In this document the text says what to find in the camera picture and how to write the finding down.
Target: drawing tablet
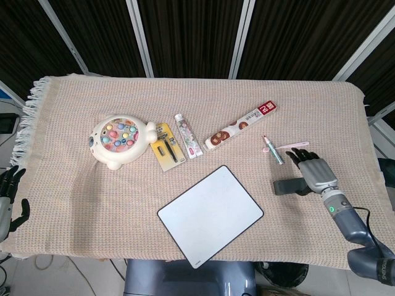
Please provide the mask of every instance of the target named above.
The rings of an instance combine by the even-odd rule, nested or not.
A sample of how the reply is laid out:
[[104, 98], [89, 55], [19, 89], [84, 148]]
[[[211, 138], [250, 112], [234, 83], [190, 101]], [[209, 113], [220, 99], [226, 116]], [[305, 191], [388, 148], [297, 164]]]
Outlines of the drawing tablet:
[[193, 268], [213, 257], [263, 215], [225, 165], [158, 211]]

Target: beige knitted blanket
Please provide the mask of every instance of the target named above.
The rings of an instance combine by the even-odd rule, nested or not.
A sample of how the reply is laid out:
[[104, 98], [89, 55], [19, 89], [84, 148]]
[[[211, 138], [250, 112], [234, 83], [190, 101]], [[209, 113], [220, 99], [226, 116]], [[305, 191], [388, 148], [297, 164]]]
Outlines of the beige knitted blanket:
[[[395, 249], [395, 219], [365, 117], [364, 95], [349, 83], [45, 77], [32, 89], [12, 163], [27, 168], [15, 201], [30, 202], [28, 222], [1, 248], [13, 253], [94, 258], [183, 258], [158, 209], [226, 165], [265, 215], [216, 260], [268, 260], [347, 268], [345, 241], [317, 194], [275, 196], [275, 180], [299, 170], [263, 154], [265, 133], [276, 145], [309, 141], [330, 164], [354, 206], [372, 211], [376, 236]], [[110, 114], [166, 122], [186, 155], [174, 115], [182, 113], [199, 143], [272, 100], [278, 110], [214, 151], [163, 173], [151, 148], [110, 171], [89, 151], [92, 128]]]

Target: dark curtain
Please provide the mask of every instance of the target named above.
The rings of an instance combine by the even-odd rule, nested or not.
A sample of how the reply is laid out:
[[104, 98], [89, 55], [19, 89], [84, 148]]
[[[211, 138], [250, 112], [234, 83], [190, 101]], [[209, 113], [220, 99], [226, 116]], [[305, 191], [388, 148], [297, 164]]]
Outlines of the dark curtain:
[[140, 0], [155, 77], [228, 78], [243, 0]]
[[[376, 47], [357, 70], [349, 82], [365, 93], [367, 114], [373, 116], [395, 101], [395, 30]], [[384, 120], [395, 129], [395, 111]]]
[[332, 80], [394, 0], [256, 1], [239, 79]]
[[47, 75], [81, 73], [38, 1], [0, 2], [0, 80], [27, 100]]
[[90, 72], [146, 77], [125, 0], [50, 0]]

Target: floor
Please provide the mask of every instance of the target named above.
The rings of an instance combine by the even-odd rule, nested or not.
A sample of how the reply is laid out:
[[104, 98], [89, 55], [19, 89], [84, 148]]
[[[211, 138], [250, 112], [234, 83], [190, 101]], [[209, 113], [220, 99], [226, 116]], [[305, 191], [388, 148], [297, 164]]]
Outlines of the floor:
[[[81, 272], [91, 283], [97, 296], [121, 296], [123, 281], [109, 261], [88, 258], [72, 258]], [[93, 293], [64, 256], [55, 256], [50, 267], [44, 271], [37, 270], [35, 257], [26, 260], [10, 259], [2, 265], [8, 273], [7, 284], [11, 287], [11, 296], [93, 296]], [[41, 255], [37, 266], [44, 268], [50, 264], [51, 256]], [[123, 260], [114, 260], [120, 272], [125, 275], [126, 265]], [[263, 276], [257, 273], [257, 283], [269, 286]], [[395, 287], [385, 286], [379, 282], [362, 279], [351, 271], [310, 266], [305, 281], [297, 290], [311, 296], [393, 296]]]

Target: robot finger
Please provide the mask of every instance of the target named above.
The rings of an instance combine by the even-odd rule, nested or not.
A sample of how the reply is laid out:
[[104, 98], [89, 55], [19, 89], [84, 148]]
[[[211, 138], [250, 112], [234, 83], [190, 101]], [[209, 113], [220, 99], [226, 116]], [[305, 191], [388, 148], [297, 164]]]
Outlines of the robot finger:
[[0, 196], [6, 196], [9, 182], [12, 180], [14, 173], [18, 170], [18, 166], [13, 166], [7, 173], [4, 175], [3, 179], [1, 180], [0, 184]]
[[303, 155], [303, 153], [299, 149], [291, 148], [291, 150], [296, 154], [297, 157], [299, 157], [301, 162], [304, 162], [304, 161], [307, 160], [307, 158], [305, 158], [305, 156]]
[[295, 165], [297, 167], [299, 167], [299, 162], [301, 162], [292, 152], [287, 151], [285, 152], [286, 155], [288, 155], [289, 157], [291, 157], [292, 161], [295, 163]]
[[25, 168], [20, 170], [18, 173], [14, 175], [14, 177], [11, 179], [11, 182], [9, 183], [6, 196], [11, 199], [11, 203], [14, 202], [15, 196], [17, 195], [18, 183], [21, 177], [25, 174], [25, 172], [26, 172]]
[[311, 156], [311, 154], [305, 150], [305, 149], [301, 149], [299, 150], [301, 152], [301, 154], [303, 154], [303, 156], [307, 159], [307, 160], [312, 160], [313, 156]]
[[313, 156], [314, 159], [320, 159], [320, 157], [314, 152], [310, 152], [310, 155]]

